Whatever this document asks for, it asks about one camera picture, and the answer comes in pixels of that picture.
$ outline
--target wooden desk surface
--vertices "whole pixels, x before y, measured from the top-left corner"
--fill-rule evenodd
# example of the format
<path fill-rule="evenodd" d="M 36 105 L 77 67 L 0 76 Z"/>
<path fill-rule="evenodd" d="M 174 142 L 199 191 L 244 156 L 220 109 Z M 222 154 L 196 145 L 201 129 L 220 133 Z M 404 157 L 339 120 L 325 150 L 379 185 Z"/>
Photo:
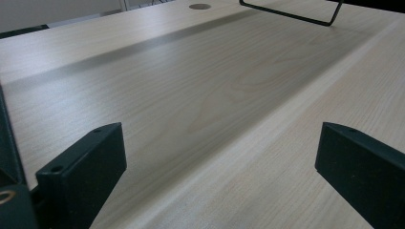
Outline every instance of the wooden desk surface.
<path fill-rule="evenodd" d="M 188 8 L 201 2 L 212 8 Z M 353 6 L 324 28 L 178 0 L 0 40 L 31 187 L 87 132 L 122 122 L 128 170 L 94 228 L 370 228 L 316 173 L 320 130 L 405 152 L 404 63 L 404 15 Z"/>

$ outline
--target light wood grain tabletop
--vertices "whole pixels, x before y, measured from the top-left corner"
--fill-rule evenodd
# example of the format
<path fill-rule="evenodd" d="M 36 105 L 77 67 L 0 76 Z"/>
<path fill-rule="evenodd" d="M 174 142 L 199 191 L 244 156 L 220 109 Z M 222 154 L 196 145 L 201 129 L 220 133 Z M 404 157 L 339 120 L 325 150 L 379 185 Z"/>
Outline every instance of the light wood grain tabletop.
<path fill-rule="evenodd" d="M 404 63 L 405 16 L 348 5 L 326 28 L 177 0 L 0 40 L 31 188 L 122 122 L 128 169 L 92 228 L 371 228 L 317 174 L 316 150 L 328 121 L 405 152 Z"/>

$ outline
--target round hole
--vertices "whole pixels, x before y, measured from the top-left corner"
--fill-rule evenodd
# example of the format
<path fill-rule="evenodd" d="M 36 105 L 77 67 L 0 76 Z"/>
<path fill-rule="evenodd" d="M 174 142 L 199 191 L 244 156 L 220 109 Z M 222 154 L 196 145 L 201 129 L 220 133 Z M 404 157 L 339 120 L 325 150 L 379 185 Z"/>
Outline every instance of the round hole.
<path fill-rule="evenodd" d="M 12 198 L 14 198 L 15 192 L 13 190 L 7 190 L 0 192 L 0 205 L 3 203 L 7 203 Z"/>
<path fill-rule="evenodd" d="M 63 169 L 63 166 L 56 166 L 51 169 L 53 173 L 59 173 Z"/>
<path fill-rule="evenodd" d="M 211 6 L 208 5 L 208 4 L 201 4 L 201 3 L 200 3 L 200 4 L 193 4 L 193 5 L 190 5 L 189 8 L 190 8 L 190 9 L 193 9 L 193 10 L 207 10 L 207 9 L 210 9 Z"/>

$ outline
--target metal wire frame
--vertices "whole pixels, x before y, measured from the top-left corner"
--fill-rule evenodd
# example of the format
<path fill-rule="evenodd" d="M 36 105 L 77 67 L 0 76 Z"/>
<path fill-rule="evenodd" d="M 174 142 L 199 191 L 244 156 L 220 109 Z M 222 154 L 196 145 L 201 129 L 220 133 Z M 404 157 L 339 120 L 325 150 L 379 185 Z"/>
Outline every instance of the metal wire frame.
<path fill-rule="evenodd" d="M 344 0 L 340 0 L 340 1 L 339 1 L 339 3 L 338 3 L 338 5 L 337 5 L 337 7 L 336 7 L 336 10 L 335 10 L 334 13 L 333 13 L 333 17 L 331 18 L 330 22 L 324 22 L 324 21 L 315 20 L 315 19 L 307 18 L 307 17 L 303 17 L 303 16 L 298 16 L 298 15 L 291 14 L 291 13 L 287 13 L 287 12 L 283 12 L 283 11 L 272 10 L 272 9 L 269 9 L 269 8 L 265 8 L 265 7 L 260 7 L 260 6 L 252 5 L 252 4 L 246 3 L 245 0 L 239 0 L 239 3 L 240 3 L 242 6 L 245 6 L 245 7 L 253 8 L 253 9 L 255 9 L 255 10 L 262 10 L 262 11 L 272 12 L 272 13 L 280 14 L 280 15 L 283 15 L 283 16 L 286 16 L 286 17 L 291 17 L 291 18 L 294 18 L 294 19 L 298 19 L 298 20 L 301 20 L 301 21 L 310 22 L 310 23 L 313 23 L 313 24 L 316 24 L 316 25 L 325 26 L 325 27 L 329 27 L 329 26 L 331 26 L 331 24 L 333 24 L 334 19 L 336 19 L 337 13 L 339 12 L 340 7 L 342 7 L 343 2 L 344 2 Z"/>

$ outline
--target desk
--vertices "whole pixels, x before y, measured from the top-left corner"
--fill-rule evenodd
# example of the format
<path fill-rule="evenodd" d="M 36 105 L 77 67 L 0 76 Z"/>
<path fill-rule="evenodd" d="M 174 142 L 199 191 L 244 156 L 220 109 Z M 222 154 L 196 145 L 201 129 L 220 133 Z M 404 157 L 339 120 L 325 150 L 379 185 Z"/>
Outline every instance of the desk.
<path fill-rule="evenodd" d="M 318 140 L 329 121 L 404 152 L 404 63 L 404 15 L 355 6 L 325 28 L 178 0 L 0 40 L 31 187 L 122 122 L 128 170 L 94 228 L 370 228 L 316 173 Z"/>

